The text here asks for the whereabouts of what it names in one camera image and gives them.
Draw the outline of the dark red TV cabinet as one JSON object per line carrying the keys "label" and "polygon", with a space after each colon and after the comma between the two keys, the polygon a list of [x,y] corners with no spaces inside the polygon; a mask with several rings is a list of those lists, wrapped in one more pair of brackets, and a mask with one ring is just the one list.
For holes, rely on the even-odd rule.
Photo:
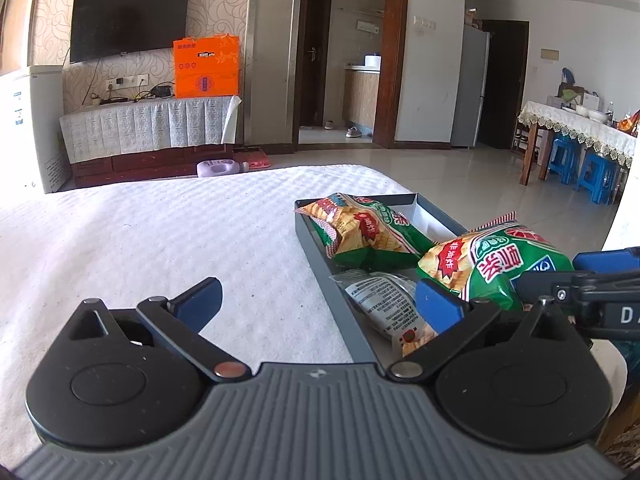
{"label": "dark red TV cabinet", "polygon": [[204,160],[232,159],[231,144],[206,144],[188,148],[163,148],[75,162],[70,165],[78,188],[196,175]]}

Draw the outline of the dark grey tray box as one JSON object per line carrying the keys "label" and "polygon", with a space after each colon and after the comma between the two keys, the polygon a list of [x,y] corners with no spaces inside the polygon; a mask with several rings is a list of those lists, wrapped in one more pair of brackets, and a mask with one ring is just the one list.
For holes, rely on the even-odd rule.
{"label": "dark grey tray box", "polygon": [[[415,228],[434,242],[451,240],[466,232],[462,224],[420,194],[375,195],[372,198],[403,214]],[[345,294],[342,286],[334,280],[338,274],[343,273],[351,278],[361,278],[374,269],[372,266],[364,266],[360,270],[350,270],[328,257],[313,218],[296,214],[294,224],[299,244],[352,360],[356,363],[374,363],[381,368],[388,367],[401,356],[400,348],[375,329],[367,315],[361,312],[352,298]]]}

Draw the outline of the white lace cabinet cloth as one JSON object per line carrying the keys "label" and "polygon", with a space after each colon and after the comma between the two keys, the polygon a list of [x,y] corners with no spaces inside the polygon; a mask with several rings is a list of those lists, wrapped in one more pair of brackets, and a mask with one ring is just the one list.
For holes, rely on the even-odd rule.
{"label": "white lace cabinet cloth", "polygon": [[72,164],[119,155],[233,144],[238,96],[152,99],[88,107],[60,118]]}

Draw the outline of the clear white printed snack packet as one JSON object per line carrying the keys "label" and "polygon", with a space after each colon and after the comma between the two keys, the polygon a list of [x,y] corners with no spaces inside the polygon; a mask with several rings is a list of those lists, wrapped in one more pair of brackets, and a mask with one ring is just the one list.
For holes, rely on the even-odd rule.
{"label": "clear white printed snack packet", "polygon": [[396,361],[436,338],[416,308],[416,282],[405,275],[360,269],[335,274],[332,280],[366,322],[385,340],[382,356]]}

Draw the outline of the dining table with lace cloth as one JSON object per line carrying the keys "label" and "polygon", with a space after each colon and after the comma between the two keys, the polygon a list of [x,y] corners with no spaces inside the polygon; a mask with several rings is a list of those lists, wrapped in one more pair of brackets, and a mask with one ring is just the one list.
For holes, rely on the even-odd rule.
{"label": "dining table with lace cloth", "polygon": [[528,185],[535,152],[538,152],[537,164],[540,167],[538,179],[547,177],[552,144],[557,136],[568,136],[626,169],[630,169],[634,161],[636,138],[560,108],[527,101],[518,115],[518,125],[528,129],[521,185]]}

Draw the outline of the small green shrimp chips bag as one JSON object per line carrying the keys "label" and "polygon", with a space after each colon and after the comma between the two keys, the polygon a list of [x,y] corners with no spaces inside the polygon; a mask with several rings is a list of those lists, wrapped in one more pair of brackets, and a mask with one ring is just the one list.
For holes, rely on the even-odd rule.
{"label": "small green shrimp chips bag", "polygon": [[566,255],[518,221],[514,211],[435,244],[418,262],[418,274],[462,300],[487,298],[509,311],[521,311],[527,301],[516,283],[528,271],[571,271]]}

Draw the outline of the orange gift box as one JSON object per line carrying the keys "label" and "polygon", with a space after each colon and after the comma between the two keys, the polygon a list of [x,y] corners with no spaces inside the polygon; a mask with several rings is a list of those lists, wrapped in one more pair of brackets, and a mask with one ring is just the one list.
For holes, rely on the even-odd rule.
{"label": "orange gift box", "polygon": [[178,99],[240,94],[240,38],[229,34],[174,41]]}

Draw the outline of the white chest freezer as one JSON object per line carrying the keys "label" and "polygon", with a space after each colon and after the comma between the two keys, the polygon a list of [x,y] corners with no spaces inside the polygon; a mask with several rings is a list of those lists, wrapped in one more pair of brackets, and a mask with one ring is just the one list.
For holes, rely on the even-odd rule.
{"label": "white chest freezer", "polygon": [[49,194],[70,180],[63,114],[61,66],[28,66],[1,77],[2,191]]}

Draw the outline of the purple detergent bottle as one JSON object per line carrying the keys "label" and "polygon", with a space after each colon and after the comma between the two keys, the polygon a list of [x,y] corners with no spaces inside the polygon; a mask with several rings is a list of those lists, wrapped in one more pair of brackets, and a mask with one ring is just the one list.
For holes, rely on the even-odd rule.
{"label": "purple detergent bottle", "polygon": [[199,178],[211,178],[228,176],[229,174],[242,174],[250,169],[247,162],[237,162],[233,159],[203,160],[196,165],[196,174]]}

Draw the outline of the black wall television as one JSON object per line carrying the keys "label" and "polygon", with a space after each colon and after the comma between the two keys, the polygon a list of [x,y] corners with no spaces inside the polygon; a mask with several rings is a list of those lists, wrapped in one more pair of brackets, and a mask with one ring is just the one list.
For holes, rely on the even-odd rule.
{"label": "black wall television", "polygon": [[167,49],[186,36],[189,0],[74,0],[70,62]]}

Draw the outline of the large shrimp chips bag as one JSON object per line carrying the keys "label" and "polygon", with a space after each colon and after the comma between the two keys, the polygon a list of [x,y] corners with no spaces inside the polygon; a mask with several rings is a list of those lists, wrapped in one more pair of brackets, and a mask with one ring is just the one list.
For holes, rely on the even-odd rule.
{"label": "large shrimp chips bag", "polygon": [[311,218],[326,256],[345,269],[405,269],[435,246],[404,214],[369,197],[334,193],[295,211]]}

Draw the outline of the grey refrigerator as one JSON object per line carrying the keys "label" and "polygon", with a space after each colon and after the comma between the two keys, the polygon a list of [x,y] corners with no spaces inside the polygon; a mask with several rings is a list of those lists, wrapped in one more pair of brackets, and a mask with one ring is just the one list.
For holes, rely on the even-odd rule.
{"label": "grey refrigerator", "polygon": [[454,124],[453,148],[474,148],[482,116],[490,37],[470,25],[463,29],[460,74]]}

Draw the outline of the blue plastic stool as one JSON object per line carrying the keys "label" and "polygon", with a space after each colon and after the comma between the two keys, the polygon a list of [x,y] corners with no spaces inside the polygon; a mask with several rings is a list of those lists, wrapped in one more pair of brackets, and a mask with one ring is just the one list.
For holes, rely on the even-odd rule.
{"label": "blue plastic stool", "polygon": [[588,151],[580,166],[575,190],[588,191],[595,204],[609,205],[613,200],[617,176],[617,162]]}
{"label": "blue plastic stool", "polygon": [[552,144],[548,171],[557,174],[562,184],[572,184],[577,174],[579,155],[580,145],[575,139],[557,136]]}

